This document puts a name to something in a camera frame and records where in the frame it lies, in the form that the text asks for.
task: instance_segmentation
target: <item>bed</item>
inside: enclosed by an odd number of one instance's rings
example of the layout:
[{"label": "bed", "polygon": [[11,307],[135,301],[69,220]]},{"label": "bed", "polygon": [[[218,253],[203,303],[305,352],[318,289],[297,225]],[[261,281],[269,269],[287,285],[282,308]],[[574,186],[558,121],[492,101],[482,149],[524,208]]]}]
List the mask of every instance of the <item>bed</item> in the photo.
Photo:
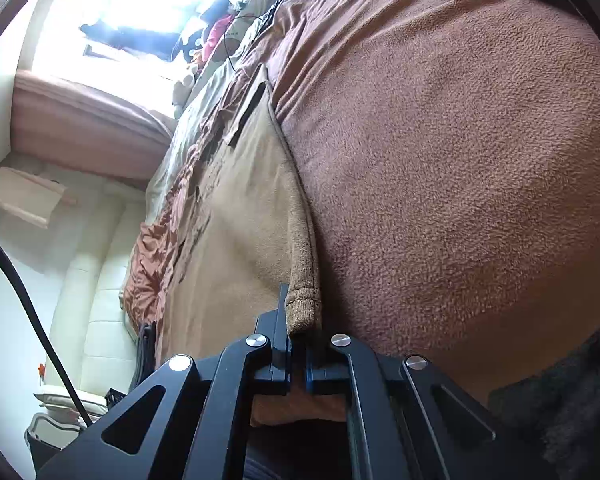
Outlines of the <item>bed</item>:
[{"label": "bed", "polygon": [[600,327],[600,42],[534,0],[281,0],[146,196],[123,307],[157,366],[248,334],[283,282],[292,334],[422,352],[484,400]]}]

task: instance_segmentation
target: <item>metal screw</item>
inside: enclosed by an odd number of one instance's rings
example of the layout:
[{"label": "metal screw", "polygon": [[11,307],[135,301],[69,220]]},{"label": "metal screw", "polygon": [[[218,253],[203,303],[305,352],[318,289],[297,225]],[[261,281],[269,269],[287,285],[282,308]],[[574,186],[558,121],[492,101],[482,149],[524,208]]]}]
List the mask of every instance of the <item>metal screw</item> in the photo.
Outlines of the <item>metal screw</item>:
[{"label": "metal screw", "polygon": [[335,334],[331,336],[331,344],[334,346],[349,346],[351,338],[346,334]]},{"label": "metal screw", "polygon": [[188,355],[174,355],[169,359],[169,368],[174,372],[186,370],[191,365],[191,357]]},{"label": "metal screw", "polygon": [[251,334],[247,336],[247,345],[257,348],[267,343],[267,337],[262,334]]},{"label": "metal screw", "polygon": [[411,357],[407,357],[407,366],[411,370],[422,370],[427,366],[427,360],[422,356],[412,355]]}]

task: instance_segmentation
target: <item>curtain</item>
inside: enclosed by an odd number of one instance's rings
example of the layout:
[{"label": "curtain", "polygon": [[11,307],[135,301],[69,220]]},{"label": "curtain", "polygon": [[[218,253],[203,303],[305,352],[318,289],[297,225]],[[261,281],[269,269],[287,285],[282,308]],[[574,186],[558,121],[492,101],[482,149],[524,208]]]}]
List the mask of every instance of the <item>curtain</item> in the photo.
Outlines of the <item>curtain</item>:
[{"label": "curtain", "polygon": [[148,181],[175,121],[95,88],[16,72],[11,149],[71,170]]}]

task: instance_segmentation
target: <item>red cloth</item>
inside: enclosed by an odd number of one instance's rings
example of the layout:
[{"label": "red cloth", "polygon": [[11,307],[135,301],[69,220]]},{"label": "red cloth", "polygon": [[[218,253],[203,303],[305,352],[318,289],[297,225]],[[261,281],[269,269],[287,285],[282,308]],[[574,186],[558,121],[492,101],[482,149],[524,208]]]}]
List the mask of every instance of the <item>red cloth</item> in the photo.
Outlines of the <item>red cloth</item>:
[{"label": "red cloth", "polygon": [[206,39],[205,46],[202,47],[202,61],[206,63],[206,61],[211,56],[211,53],[214,51],[216,45],[222,38],[222,35],[229,28],[229,25],[231,25],[233,20],[234,16],[232,14],[228,14],[214,23],[214,26],[209,32],[209,37]]}]

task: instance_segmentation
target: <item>black fur rug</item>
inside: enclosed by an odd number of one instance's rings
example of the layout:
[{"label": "black fur rug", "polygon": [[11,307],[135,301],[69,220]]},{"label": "black fur rug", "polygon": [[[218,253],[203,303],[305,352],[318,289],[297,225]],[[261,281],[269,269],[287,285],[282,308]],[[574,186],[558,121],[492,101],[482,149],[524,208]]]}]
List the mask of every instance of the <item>black fur rug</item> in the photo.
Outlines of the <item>black fur rug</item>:
[{"label": "black fur rug", "polygon": [[539,376],[492,392],[489,409],[554,464],[560,480],[600,480],[600,329]]}]

